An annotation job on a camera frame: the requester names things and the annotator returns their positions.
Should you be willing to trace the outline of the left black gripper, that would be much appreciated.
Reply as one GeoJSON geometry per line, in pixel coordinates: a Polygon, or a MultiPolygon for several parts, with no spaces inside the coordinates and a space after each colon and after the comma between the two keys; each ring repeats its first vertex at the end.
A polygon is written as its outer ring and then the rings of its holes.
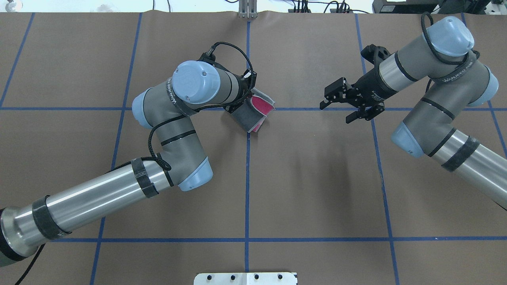
{"type": "Polygon", "coordinates": [[[252,97],[252,89],[255,87],[257,79],[257,72],[245,72],[242,76],[233,75],[238,83],[238,94],[231,103],[227,103],[224,107],[224,110],[230,114],[240,108],[248,97],[252,97]]]}

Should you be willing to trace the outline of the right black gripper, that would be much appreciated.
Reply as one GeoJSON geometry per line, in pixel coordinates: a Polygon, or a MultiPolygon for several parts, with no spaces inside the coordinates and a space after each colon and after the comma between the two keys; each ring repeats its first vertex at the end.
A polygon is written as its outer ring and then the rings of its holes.
{"type": "Polygon", "coordinates": [[[348,103],[357,111],[346,117],[347,124],[357,119],[369,121],[385,110],[384,101],[395,94],[396,91],[381,78],[379,70],[370,70],[354,84],[342,77],[328,85],[319,109],[324,110],[332,103],[348,103]]]}

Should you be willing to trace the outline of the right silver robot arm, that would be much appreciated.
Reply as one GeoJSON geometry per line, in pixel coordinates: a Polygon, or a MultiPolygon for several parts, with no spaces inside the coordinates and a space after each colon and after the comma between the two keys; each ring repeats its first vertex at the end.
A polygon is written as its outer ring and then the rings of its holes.
{"type": "Polygon", "coordinates": [[[459,18],[447,16],[427,27],[426,17],[431,15],[421,16],[420,36],[394,53],[373,44],[364,47],[361,56],[373,68],[353,84],[342,77],[328,85],[319,108],[347,103],[356,110],[346,123],[370,121],[384,112],[391,96],[428,78],[425,94],[393,132],[392,142],[413,157],[436,160],[505,209],[506,159],[453,126],[464,108],[492,99],[499,82],[478,59],[473,35],[459,18]]]}

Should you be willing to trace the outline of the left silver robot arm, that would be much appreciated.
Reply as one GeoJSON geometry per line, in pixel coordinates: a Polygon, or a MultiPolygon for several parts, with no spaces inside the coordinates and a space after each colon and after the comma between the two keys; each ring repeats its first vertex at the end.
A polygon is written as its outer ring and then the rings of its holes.
{"type": "Polygon", "coordinates": [[[209,60],[188,60],[132,103],[134,118],[157,135],[161,151],[25,207],[1,210],[1,266],[22,261],[47,242],[172,186],[188,191],[213,177],[190,117],[243,103],[255,86],[249,68],[235,75],[209,60]]]}

